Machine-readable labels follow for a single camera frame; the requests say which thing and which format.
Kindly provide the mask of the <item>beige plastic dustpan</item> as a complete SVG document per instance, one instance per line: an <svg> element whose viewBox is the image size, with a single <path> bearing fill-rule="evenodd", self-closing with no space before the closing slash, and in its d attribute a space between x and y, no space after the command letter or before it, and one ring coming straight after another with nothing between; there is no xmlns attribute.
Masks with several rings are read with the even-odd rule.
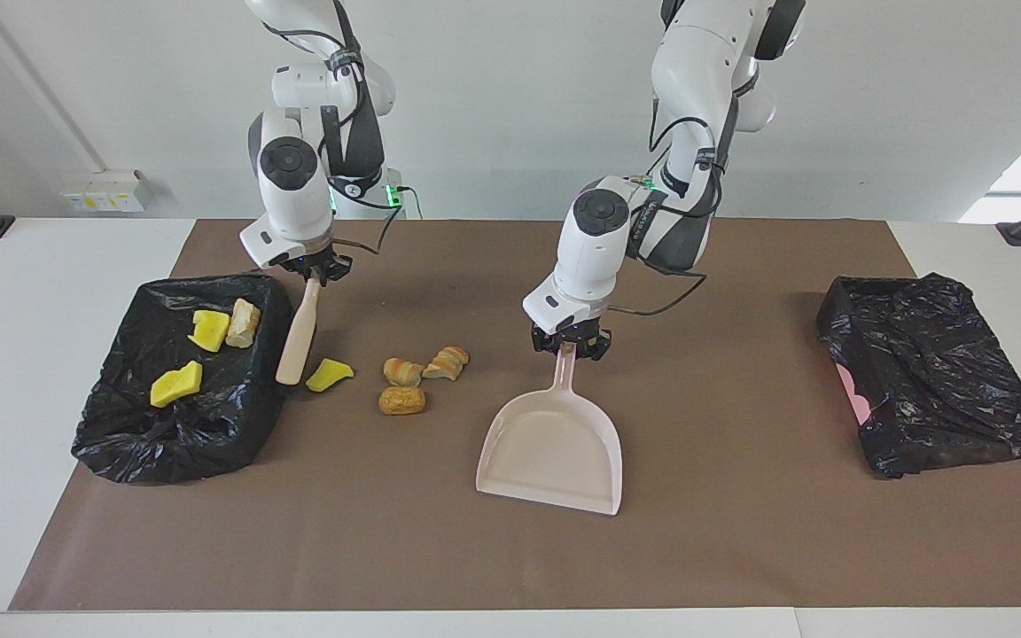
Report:
<svg viewBox="0 0 1021 638"><path fill-rule="evenodd" d="M475 489L576 511L620 512L623 456L607 413L573 388L576 356L565 345L546 389L510 399L483 441Z"/></svg>

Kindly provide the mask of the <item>yellow sponge wedge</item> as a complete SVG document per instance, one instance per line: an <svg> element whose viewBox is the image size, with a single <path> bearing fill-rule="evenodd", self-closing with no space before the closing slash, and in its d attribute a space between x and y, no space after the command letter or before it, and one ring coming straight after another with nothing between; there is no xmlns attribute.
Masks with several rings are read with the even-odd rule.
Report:
<svg viewBox="0 0 1021 638"><path fill-rule="evenodd" d="M312 375L305 381L305 385L310 392L320 394L341 381L354 377L355 371L347 363L323 358L317 366L317 371L313 371Z"/></svg>

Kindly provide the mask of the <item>beige hand brush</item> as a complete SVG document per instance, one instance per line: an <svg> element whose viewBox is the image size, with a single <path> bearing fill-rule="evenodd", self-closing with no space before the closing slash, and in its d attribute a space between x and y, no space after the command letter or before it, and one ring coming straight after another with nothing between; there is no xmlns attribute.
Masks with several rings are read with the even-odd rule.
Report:
<svg viewBox="0 0 1021 638"><path fill-rule="evenodd" d="M292 318L284 343L284 350L276 371L275 380L280 385L296 386L303 377L309 348L317 334L317 300L323 289L321 278L314 274L307 280L300 306Z"/></svg>

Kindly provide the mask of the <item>yellow sponge piece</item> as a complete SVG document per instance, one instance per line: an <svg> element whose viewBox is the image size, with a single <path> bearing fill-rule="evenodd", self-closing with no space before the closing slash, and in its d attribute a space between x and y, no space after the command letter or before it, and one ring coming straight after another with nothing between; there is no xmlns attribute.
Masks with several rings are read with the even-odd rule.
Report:
<svg viewBox="0 0 1021 638"><path fill-rule="evenodd" d="M230 329L230 322L231 316L228 314L199 308L193 312L193 331L188 339L203 351L218 353Z"/></svg>
<svg viewBox="0 0 1021 638"><path fill-rule="evenodd" d="M151 407L165 408L183 397L198 394L201 391L203 371L199 361L190 361L182 369L162 373L153 381L150 389Z"/></svg>

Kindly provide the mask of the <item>brown table mat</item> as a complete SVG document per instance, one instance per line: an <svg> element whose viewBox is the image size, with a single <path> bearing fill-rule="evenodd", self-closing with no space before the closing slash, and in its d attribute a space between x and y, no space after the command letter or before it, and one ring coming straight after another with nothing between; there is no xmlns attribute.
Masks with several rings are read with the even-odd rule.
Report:
<svg viewBox="0 0 1021 638"><path fill-rule="evenodd" d="M546 387L521 300L555 222L398 222L325 291L313 359L255 464L187 485L72 477L18 611L1021 607L1021 462L869 471L815 317L838 276L910 277L882 222L718 219L698 293L607 315L578 392L619 428L615 517L477 492L510 397ZM469 353L386 416L388 358Z"/></svg>

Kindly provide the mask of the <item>grey beige foam chunk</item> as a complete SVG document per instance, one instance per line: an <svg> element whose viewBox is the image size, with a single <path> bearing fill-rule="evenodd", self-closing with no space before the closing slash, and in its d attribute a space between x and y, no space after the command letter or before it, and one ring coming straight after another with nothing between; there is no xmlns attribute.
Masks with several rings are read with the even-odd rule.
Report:
<svg viewBox="0 0 1021 638"><path fill-rule="evenodd" d="M261 311L255 304L243 298L234 302L224 344L244 350L254 343L261 322Z"/></svg>

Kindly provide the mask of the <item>pink bin with black bag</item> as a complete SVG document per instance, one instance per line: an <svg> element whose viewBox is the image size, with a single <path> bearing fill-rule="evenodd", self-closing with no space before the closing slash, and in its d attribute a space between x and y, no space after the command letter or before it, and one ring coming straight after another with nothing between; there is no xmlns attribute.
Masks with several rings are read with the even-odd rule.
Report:
<svg viewBox="0 0 1021 638"><path fill-rule="evenodd" d="M858 439L876 475L1021 460L1021 377L960 280L838 277L817 330L868 404Z"/></svg>

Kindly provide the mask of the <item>white wall socket box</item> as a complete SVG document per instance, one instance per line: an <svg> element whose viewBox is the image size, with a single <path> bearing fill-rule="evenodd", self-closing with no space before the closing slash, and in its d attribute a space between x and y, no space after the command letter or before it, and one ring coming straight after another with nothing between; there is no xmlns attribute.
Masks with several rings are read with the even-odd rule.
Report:
<svg viewBox="0 0 1021 638"><path fill-rule="evenodd" d="M62 184L59 197L72 213L141 214L152 202L142 174L109 170Z"/></svg>

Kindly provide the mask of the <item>brown bread roll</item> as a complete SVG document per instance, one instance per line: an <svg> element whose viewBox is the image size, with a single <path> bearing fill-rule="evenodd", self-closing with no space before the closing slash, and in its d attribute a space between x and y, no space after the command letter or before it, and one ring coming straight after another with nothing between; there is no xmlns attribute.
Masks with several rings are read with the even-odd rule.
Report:
<svg viewBox="0 0 1021 638"><path fill-rule="evenodd" d="M426 405L425 392L418 386L388 386L378 399L378 408L386 416L418 415Z"/></svg>

